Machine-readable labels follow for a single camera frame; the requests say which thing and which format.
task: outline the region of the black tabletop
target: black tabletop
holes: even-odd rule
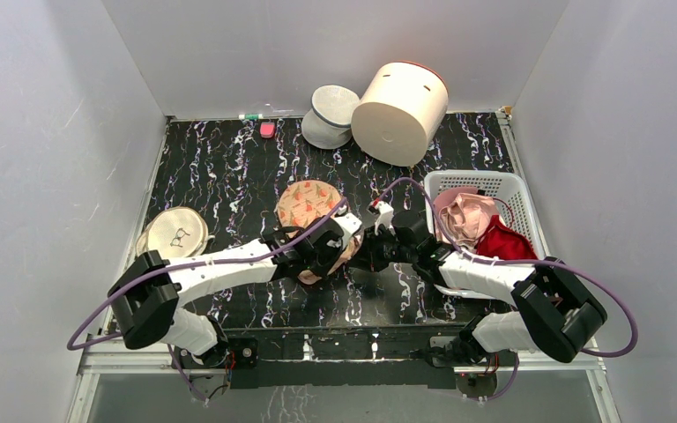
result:
[[[442,169],[512,170],[494,113],[445,116],[424,160],[413,168],[373,160],[354,141],[320,150],[301,136],[300,119],[274,122],[277,134],[268,140],[258,135],[257,121],[170,123],[147,221],[169,207],[193,208],[215,235],[206,249],[213,252],[275,227],[276,202],[295,181],[332,184],[367,225],[374,222],[368,203],[399,176],[421,182]],[[411,187],[399,186],[391,195],[396,210],[424,210],[422,195]],[[379,273],[341,268],[314,286],[290,279],[238,286],[190,308],[215,315],[226,329],[346,328],[464,323],[491,302],[442,295],[410,266],[398,264]]]

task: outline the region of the laundry basket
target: laundry basket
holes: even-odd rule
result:
[[[516,174],[493,172],[488,170],[440,170],[427,174],[424,178],[424,190],[434,201],[435,198],[446,189],[456,187],[476,187],[484,190],[484,195],[495,197],[507,203],[515,215],[515,221],[509,225],[510,229],[522,234],[533,246],[533,252],[538,258],[544,258],[544,244],[536,227],[536,218],[533,215],[533,205],[525,182]],[[501,203],[497,202],[500,214],[508,220],[509,212]],[[427,204],[427,229],[434,233],[432,227],[432,208]],[[466,298],[489,299],[483,294],[468,291],[453,291],[436,286],[438,290],[447,295],[456,295]]]

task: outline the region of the beige cylindrical container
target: beige cylindrical container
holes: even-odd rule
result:
[[[352,133],[370,156],[395,166],[424,158],[448,110],[448,90],[432,70],[388,63],[375,74],[352,114]]]

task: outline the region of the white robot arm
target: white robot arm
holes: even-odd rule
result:
[[[541,350],[555,360],[569,362],[606,320],[598,301],[571,274],[549,267],[476,263],[455,253],[449,244],[437,242],[418,213],[393,214],[385,203],[370,210],[379,214],[378,222],[364,231],[361,248],[349,266],[380,271],[390,263],[410,263],[429,283],[485,293],[518,310],[477,317],[444,347],[430,343],[425,358],[436,366],[478,363],[501,350]],[[124,343],[137,349],[164,342],[187,350],[199,363],[220,363],[227,354],[224,331],[215,320],[183,306],[224,289],[296,277],[305,270],[327,276],[352,237],[362,232],[360,220],[346,209],[343,212],[293,248],[252,263],[217,264],[265,256],[285,246],[290,241],[287,229],[293,232],[295,228],[282,228],[240,247],[202,256],[163,261],[154,251],[145,253],[108,295],[160,267],[202,265],[152,278],[114,301]]]

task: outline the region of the small pink item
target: small pink item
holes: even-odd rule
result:
[[[263,139],[273,138],[274,134],[276,134],[276,123],[262,122],[260,132]]]
[[[486,232],[493,216],[498,215],[495,200],[491,197],[460,192],[452,204],[440,211],[440,220],[455,237],[458,245],[473,247]],[[435,228],[437,239],[442,241],[442,230]]]
[[[435,210],[437,210],[437,214],[440,214],[440,210],[443,208],[453,204],[456,200],[456,197],[458,194],[476,194],[479,192],[479,189],[476,187],[456,187],[456,188],[450,188],[446,189],[445,191],[441,192],[440,194],[437,194],[437,197],[435,197]]]

